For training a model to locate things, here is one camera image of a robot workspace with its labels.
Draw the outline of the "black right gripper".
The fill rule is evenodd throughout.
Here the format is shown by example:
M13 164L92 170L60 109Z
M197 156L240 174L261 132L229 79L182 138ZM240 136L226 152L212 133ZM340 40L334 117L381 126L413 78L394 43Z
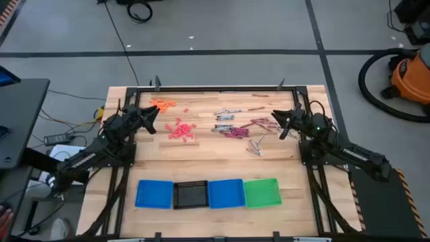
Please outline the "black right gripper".
M290 122L290 128L294 130L310 130L312 128L311 114L302 109L301 104L296 104L292 113L290 111L274 110L271 115L279 124Z

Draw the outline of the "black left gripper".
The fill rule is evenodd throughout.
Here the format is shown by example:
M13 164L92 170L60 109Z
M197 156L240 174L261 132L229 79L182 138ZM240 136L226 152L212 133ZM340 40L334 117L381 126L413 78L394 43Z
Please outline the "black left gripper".
M134 105L127 104L122 111L122 124L125 127L143 127L142 116L147 118L157 117L160 109L157 106L137 108Z

